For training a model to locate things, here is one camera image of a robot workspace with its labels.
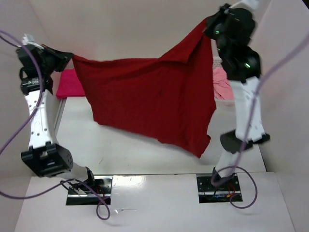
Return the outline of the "magenta t shirt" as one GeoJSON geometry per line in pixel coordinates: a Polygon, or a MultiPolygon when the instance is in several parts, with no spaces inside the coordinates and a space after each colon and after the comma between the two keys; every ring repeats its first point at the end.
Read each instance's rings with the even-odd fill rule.
{"type": "Polygon", "coordinates": [[[56,92],[58,99],[67,97],[84,97],[85,92],[80,83],[75,69],[64,70],[61,73],[59,86],[56,92]]]}

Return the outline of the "dark red t shirt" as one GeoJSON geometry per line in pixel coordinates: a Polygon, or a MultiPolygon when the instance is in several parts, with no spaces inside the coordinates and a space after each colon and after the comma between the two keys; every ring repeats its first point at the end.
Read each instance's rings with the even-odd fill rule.
{"type": "Polygon", "coordinates": [[[211,41],[204,28],[202,21],[159,58],[95,61],[75,55],[93,119],[201,157],[216,109],[211,41]]]}

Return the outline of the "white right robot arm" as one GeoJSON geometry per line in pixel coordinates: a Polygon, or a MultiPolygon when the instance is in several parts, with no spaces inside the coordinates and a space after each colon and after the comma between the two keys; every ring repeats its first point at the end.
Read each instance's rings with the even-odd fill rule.
{"type": "Polygon", "coordinates": [[[236,128],[220,136],[223,152],[212,171],[211,183],[223,190],[235,173],[241,154],[270,140],[264,130],[257,87],[261,77],[259,54],[249,47],[256,22],[250,8],[225,4],[210,16],[204,34],[215,40],[221,66],[234,95],[236,128]]]}

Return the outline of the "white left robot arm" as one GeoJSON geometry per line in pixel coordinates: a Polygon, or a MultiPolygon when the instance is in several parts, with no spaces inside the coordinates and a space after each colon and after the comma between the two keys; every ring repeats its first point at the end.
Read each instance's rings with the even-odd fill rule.
{"type": "Polygon", "coordinates": [[[22,161],[38,177],[73,179],[74,189],[93,192],[97,182],[92,171],[73,162],[69,150],[57,141],[54,121],[49,118],[53,98],[51,75],[62,72],[73,53],[34,44],[18,48],[16,53],[23,65],[19,75],[20,88],[31,117],[28,150],[21,153],[22,161]]]}

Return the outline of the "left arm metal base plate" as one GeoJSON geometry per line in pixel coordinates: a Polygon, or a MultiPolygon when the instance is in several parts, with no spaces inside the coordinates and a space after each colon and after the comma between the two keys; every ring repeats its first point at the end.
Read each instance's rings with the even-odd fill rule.
{"type": "MultiPolygon", "coordinates": [[[[111,204],[111,192],[112,192],[112,176],[104,176],[104,175],[96,175],[95,178],[95,187],[92,188],[96,194],[98,194],[101,198],[106,198],[105,203],[107,205],[111,204]]],[[[87,190],[83,191],[85,187],[77,188],[73,187],[72,184],[69,184],[67,187],[67,206],[76,206],[76,205],[97,205],[99,203],[99,199],[87,190]]]]}

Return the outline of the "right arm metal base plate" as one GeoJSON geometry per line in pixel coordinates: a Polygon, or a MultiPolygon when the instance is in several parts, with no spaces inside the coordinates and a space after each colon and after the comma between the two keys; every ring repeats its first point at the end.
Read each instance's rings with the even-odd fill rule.
{"type": "Polygon", "coordinates": [[[219,188],[211,184],[211,174],[197,174],[197,190],[199,203],[242,202],[239,179],[235,175],[225,185],[219,188]]]}

